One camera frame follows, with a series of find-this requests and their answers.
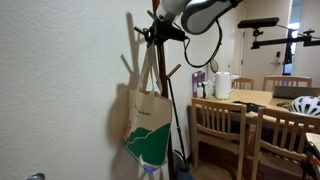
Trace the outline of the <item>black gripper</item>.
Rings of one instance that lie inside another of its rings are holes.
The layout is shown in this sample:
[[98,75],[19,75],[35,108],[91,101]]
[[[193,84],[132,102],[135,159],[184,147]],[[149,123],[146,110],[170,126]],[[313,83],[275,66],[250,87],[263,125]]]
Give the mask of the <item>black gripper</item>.
[[184,41],[185,32],[173,27],[171,24],[155,19],[149,28],[143,29],[143,35],[147,42],[162,44],[168,39]]

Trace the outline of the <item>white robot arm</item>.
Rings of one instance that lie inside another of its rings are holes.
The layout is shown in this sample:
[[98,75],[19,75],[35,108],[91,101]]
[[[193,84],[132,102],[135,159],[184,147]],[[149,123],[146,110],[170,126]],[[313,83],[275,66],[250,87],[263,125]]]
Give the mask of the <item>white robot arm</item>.
[[160,0],[150,28],[143,29],[148,43],[168,39],[184,41],[186,33],[200,35],[243,0]]

